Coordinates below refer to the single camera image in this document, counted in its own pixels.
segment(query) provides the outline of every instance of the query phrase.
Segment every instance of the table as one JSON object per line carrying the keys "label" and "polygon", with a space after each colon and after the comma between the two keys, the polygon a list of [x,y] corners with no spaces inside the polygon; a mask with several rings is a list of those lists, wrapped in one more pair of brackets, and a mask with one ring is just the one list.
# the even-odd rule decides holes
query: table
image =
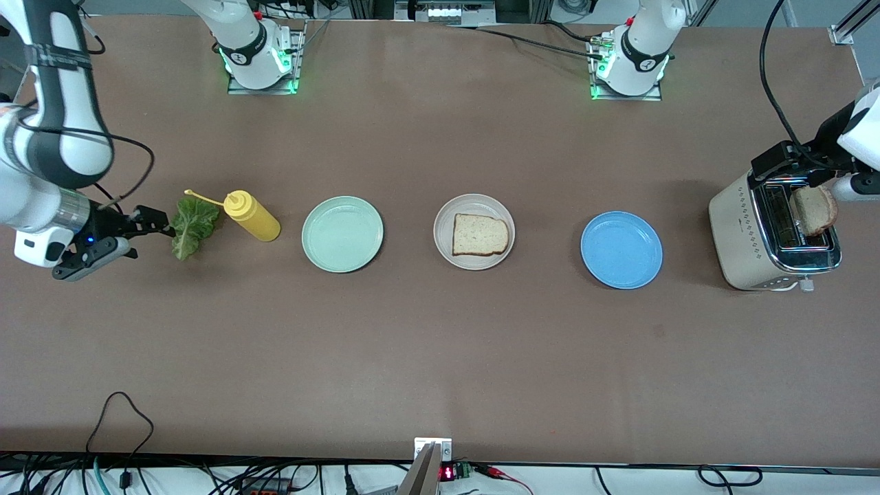
{"label": "table", "polygon": [[[664,101],[648,103],[590,100],[576,57],[394,22],[333,22],[296,96],[232,97],[198,18],[93,24],[107,125],[158,155],[137,203],[242,188],[282,234],[262,244],[227,219],[186,262],[148,236],[139,260],[65,284],[0,231],[0,449],[81,450],[124,389],[159,453],[406,459],[436,435],[477,460],[880,466],[877,206],[841,205],[844,262],[811,295],[734,291],[715,257],[709,199],[784,138],[759,30],[684,30]],[[503,29],[576,48],[549,26]],[[824,30],[774,32],[767,63],[804,140],[861,84]],[[117,149],[111,191],[144,164]],[[432,239],[467,192],[516,220],[510,257],[485,272]],[[300,244],[337,195],[385,221],[378,257],[347,275]],[[583,227],[610,210],[663,240],[640,290],[610,290],[580,260]],[[95,450],[146,431],[123,402],[105,428]]]}

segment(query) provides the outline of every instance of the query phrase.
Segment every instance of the green plate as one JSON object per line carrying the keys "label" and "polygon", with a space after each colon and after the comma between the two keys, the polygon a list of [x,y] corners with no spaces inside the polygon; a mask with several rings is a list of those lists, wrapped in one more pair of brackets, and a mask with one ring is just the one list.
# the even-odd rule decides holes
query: green plate
{"label": "green plate", "polygon": [[315,266],[333,273],[369,263],[382,246],[379,212],[359,197],[337,196],[319,204],[303,225],[303,250]]}

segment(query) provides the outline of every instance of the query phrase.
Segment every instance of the bread slice on plate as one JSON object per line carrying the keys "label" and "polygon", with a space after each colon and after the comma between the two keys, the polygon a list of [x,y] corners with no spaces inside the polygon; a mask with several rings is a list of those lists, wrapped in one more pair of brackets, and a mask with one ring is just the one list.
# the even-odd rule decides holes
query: bread slice on plate
{"label": "bread slice on plate", "polygon": [[452,229],[452,255],[501,255],[510,244],[504,220],[484,215],[456,213]]}
{"label": "bread slice on plate", "polygon": [[797,189],[788,204],[807,237],[822,233],[837,220],[837,201],[825,186]]}

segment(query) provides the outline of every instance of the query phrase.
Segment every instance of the yellow squeeze bottle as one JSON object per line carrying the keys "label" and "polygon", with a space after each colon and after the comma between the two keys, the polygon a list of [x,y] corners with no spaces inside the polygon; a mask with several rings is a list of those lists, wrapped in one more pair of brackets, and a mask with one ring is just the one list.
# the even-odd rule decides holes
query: yellow squeeze bottle
{"label": "yellow squeeze bottle", "polygon": [[281,233],[281,224],[278,223],[278,220],[257,201],[257,198],[251,196],[247,191],[232,191],[226,195],[226,199],[222,203],[197,195],[192,189],[183,192],[209,203],[223,206],[230,218],[243,226],[253,237],[263,242],[274,240]]}

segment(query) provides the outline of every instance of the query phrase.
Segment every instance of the lettuce leaf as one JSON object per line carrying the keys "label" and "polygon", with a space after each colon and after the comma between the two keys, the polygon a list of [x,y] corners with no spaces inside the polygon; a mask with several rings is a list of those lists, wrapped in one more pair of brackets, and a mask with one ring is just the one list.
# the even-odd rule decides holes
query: lettuce leaf
{"label": "lettuce leaf", "polygon": [[197,197],[186,196],[177,202],[177,214],[171,221],[176,235],[171,239],[171,251],[183,261],[199,250],[199,243],[214,233],[214,224],[220,217],[216,205]]}

